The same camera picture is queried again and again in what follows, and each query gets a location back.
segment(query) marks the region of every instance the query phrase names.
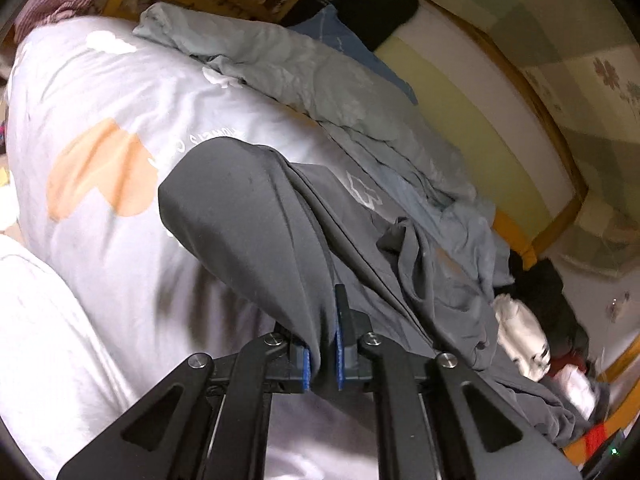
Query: dark gray garment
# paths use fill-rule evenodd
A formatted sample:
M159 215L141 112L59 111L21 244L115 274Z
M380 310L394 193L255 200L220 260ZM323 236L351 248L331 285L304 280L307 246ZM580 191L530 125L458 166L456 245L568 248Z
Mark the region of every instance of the dark gray garment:
M158 190L164 225L205 268L310 348L316 373L335 335L335 283L405 349L449 349L552 442L574 416L497 345L491 306L407 218L358 204L323 166L219 137L189 151Z

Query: gray fabric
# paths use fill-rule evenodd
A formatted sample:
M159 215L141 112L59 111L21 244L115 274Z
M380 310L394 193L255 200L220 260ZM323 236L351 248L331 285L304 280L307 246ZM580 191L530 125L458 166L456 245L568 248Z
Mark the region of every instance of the gray fabric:
M208 180L207 187L194 186ZM237 294L308 343L314 371L335 333L332 285L407 350L462 356L552 442L574 416L523 378L497 346L494 311L423 229L358 204L324 167L290 164L272 148L208 140L161 184L164 225Z
M328 134L473 279L488 298L511 283L506 244L497 252L495 208L479 198L460 152L424 121L393 84L311 38L248 22L155 4L134 34L177 48L226 76L320 121Z

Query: orange shape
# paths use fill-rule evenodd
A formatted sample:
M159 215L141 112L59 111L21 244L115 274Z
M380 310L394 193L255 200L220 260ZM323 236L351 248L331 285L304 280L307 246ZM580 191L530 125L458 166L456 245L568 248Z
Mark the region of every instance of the orange shape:
M49 217L59 222L97 187L118 216L145 211L156 195L158 170L136 134L105 119L76 137L56 159L47 181Z

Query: metal screw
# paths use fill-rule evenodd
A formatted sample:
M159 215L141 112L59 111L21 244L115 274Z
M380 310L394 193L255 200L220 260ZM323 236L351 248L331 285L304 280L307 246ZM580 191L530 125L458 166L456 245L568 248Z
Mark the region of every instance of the metal screw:
M367 332L364 336L362 336L362 340L364 341L365 345L369 346L378 346L380 345L380 343L382 343L382 341L380 341L380 338L378 337L378 334L376 334L375 332Z
M444 354L440 354L436 357L436 361L443 368L455 368L458 365L458 358L450 354L449 352L444 352Z
M280 346L284 343L284 338L282 334L278 334L277 332L271 332L264 336L264 342L269 346Z
M209 356L206 354L194 354L187 361L191 368L204 368L209 362Z

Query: pile of clothes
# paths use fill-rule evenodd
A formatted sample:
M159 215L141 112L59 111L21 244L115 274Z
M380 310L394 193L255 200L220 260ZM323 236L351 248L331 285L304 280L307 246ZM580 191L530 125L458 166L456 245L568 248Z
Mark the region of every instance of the pile of clothes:
M562 277L547 258L524 270L514 251L509 270L514 283L495 289L498 343L523 376L566 397L591 424L602 422L609 385L595 378L589 336L562 293Z

